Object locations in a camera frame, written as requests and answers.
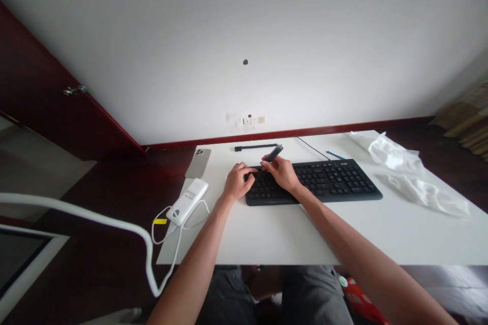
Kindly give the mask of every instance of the black keyboard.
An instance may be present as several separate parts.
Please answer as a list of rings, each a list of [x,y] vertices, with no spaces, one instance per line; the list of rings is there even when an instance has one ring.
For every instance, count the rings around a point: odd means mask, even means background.
[[[298,201],[282,189],[261,166],[253,173],[256,181],[246,194],[248,206],[296,204]],[[353,159],[300,162],[293,164],[295,173],[307,189],[321,202],[370,201],[383,194]]]

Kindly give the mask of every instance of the white plastic bag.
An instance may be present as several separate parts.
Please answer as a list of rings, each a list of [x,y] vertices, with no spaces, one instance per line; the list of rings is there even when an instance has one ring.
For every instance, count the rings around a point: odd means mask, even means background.
[[[445,194],[435,185],[405,175],[387,177],[387,182],[413,203],[457,217],[469,216],[467,201]]]
[[[377,137],[371,137],[367,132],[350,132],[349,137],[368,151],[373,161],[378,164],[400,172],[425,174],[418,151],[407,150],[389,139],[386,132]]]

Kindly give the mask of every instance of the gray pants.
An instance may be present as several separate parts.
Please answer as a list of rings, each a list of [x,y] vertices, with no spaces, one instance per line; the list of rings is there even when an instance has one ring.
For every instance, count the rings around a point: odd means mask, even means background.
[[[283,320],[353,324],[332,266],[284,267]],[[216,266],[197,324],[256,324],[254,301],[239,266]]]

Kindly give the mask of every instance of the blue object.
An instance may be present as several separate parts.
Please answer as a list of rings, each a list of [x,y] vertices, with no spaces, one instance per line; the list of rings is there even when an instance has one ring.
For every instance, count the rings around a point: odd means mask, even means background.
[[[335,156],[335,157],[338,157],[338,158],[339,158],[339,159],[341,159],[341,160],[345,160],[343,157],[340,157],[339,155],[336,155],[336,154],[334,154],[334,153],[332,153],[332,152],[330,152],[330,151],[326,151],[326,152],[327,152],[328,154],[331,154],[331,155]]]

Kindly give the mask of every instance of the smartphone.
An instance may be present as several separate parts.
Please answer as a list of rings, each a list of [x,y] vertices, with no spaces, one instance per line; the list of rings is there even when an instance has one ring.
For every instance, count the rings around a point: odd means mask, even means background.
[[[266,161],[268,163],[272,162],[282,150],[283,150],[282,145],[278,145],[277,147],[275,147],[274,150],[271,152],[271,154],[269,154],[268,157],[266,158]]]
[[[195,155],[193,155],[192,162],[185,173],[185,178],[201,179],[203,173],[205,173],[205,168],[207,167],[211,152],[212,150],[210,149],[197,149]]]

